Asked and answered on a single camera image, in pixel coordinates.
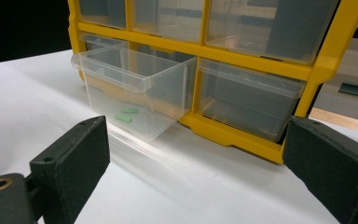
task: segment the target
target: green paper scrap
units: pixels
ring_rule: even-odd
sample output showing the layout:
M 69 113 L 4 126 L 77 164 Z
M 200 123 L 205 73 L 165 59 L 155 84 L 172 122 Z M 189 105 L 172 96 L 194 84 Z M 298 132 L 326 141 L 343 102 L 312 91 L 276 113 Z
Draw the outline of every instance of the green paper scrap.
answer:
M 138 114 L 139 110 L 138 108 L 123 108 L 120 110 L 120 112 L 126 114 Z
M 116 119 L 123 120 L 123 121 L 126 121 L 126 122 L 128 122 L 128 123 L 130 123 L 130 122 L 132 121 L 132 118 L 127 117 L 127 116 L 125 116 L 125 115 L 120 115 L 120 114 L 116 114 L 116 115 L 115 115 L 115 118 L 116 118 Z

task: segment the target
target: storage drawer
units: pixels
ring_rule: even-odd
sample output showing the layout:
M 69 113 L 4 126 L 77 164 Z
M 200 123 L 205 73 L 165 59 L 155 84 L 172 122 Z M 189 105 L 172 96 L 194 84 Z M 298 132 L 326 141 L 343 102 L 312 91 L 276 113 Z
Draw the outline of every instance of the storage drawer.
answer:
M 203 0 L 131 0 L 135 31 L 197 42 Z
M 255 56 L 312 63 L 338 0 L 213 0 L 206 42 Z
M 109 122 L 153 139 L 190 108 L 189 66 L 126 48 L 107 47 L 74 55 L 84 73 L 91 108 Z
M 278 142 L 304 82 L 201 59 L 200 113 Z
M 79 0 L 82 21 L 125 29 L 125 0 Z

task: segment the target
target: small parts organizer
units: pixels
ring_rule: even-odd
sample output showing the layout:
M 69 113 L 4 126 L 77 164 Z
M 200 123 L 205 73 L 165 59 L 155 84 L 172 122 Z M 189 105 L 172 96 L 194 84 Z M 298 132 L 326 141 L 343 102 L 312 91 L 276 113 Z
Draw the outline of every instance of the small parts organizer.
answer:
M 153 139 L 194 133 L 282 163 L 358 25 L 353 0 L 68 0 L 91 107 Z

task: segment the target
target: green tape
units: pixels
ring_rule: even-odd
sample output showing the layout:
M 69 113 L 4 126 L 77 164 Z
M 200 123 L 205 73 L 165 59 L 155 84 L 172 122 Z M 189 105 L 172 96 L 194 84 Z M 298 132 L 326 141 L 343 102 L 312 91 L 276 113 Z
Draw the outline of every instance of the green tape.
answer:
M 125 115 L 120 115 L 120 114 L 116 114 L 116 115 L 115 115 L 115 118 L 116 118 L 116 119 L 123 120 L 123 121 L 126 121 L 126 122 L 128 122 L 128 123 L 130 123 L 130 122 L 132 121 L 132 118 L 127 117 L 127 116 L 125 116 Z
M 124 108 L 120 110 L 121 113 L 126 113 L 126 114 L 138 114 L 139 110 L 138 108 Z

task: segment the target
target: yellow drawer cabinet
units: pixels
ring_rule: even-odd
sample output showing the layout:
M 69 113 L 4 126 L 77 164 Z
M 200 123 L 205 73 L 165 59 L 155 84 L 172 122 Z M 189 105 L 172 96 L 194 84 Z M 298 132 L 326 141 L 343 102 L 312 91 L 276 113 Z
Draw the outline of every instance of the yellow drawer cabinet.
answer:
M 358 25 L 358 1 L 353 0 L 68 0 L 68 4 L 74 53 L 87 51 L 81 38 L 86 33 L 127 41 L 129 49 L 141 44 L 195 56 L 193 103 L 179 122 L 220 145 L 276 163 L 282 163 L 287 117 L 308 115 L 319 86 L 335 75 Z M 254 84 L 246 90 L 249 83 Z M 280 97 L 289 99 L 289 111 L 282 112 L 288 116 L 270 133 L 266 129 L 274 119 L 259 115 L 280 113 L 269 103 Z M 236 110 L 257 101 L 266 103 L 254 110 Z M 260 125 L 267 128 L 257 130 L 254 118 L 262 118 Z

